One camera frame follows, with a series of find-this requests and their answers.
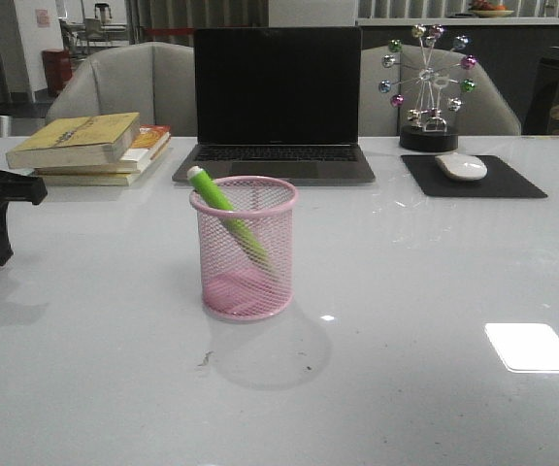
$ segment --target bowl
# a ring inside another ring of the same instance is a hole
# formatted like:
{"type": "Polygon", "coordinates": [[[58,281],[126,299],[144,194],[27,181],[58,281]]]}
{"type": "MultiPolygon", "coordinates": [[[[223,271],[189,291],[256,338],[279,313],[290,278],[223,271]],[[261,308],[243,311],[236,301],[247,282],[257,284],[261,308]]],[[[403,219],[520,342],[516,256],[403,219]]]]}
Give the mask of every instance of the bowl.
{"type": "Polygon", "coordinates": [[[514,10],[470,10],[470,13],[478,17],[507,17],[514,13],[514,10]]]}

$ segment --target black laptop screen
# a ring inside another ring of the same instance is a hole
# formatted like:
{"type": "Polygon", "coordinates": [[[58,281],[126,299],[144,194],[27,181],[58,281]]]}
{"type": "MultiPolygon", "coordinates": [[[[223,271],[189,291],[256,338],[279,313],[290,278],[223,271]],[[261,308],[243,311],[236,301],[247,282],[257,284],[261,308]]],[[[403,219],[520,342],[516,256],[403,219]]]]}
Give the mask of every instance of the black laptop screen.
{"type": "Polygon", "coordinates": [[[200,29],[194,36],[198,141],[357,141],[357,27],[200,29]]]}

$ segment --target pen holder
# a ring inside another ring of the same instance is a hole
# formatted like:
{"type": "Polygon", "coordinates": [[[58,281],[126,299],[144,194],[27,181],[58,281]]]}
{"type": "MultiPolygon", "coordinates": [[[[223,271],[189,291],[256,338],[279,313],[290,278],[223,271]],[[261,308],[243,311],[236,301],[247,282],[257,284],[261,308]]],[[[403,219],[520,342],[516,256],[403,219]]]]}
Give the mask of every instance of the pen holder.
{"type": "Polygon", "coordinates": [[[204,303],[217,316],[255,320],[273,316],[292,299],[292,208],[297,189],[267,177],[214,181],[234,211],[209,207],[197,191],[204,303]]]}

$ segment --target laptop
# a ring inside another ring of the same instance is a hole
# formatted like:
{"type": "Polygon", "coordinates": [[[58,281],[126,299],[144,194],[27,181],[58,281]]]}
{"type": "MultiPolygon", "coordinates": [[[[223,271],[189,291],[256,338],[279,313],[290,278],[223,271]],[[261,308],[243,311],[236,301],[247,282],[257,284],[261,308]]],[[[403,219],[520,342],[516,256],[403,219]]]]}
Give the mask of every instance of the laptop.
{"type": "Polygon", "coordinates": [[[194,53],[198,143],[175,182],[193,165],[212,178],[375,179],[357,144],[358,27],[198,29],[194,53]]]}

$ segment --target yellow book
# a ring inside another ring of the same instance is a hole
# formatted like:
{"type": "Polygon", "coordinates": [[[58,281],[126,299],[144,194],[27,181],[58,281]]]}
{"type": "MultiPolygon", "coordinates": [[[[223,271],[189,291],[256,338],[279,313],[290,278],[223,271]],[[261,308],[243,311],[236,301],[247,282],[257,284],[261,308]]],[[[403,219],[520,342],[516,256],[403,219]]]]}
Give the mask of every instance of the yellow book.
{"type": "Polygon", "coordinates": [[[140,132],[140,114],[60,118],[6,153],[10,168],[101,165],[118,161],[140,132]]]}
{"type": "Polygon", "coordinates": [[[90,173],[135,173],[144,171],[156,154],[168,144],[170,127],[157,124],[142,124],[140,134],[118,162],[102,165],[39,168],[39,177],[45,175],[87,175],[90,173]]]}
{"type": "Polygon", "coordinates": [[[148,171],[168,149],[169,144],[166,142],[154,153],[154,157],[148,161],[148,164],[132,172],[44,173],[36,170],[33,175],[42,178],[45,184],[51,186],[128,186],[148,171]]]}

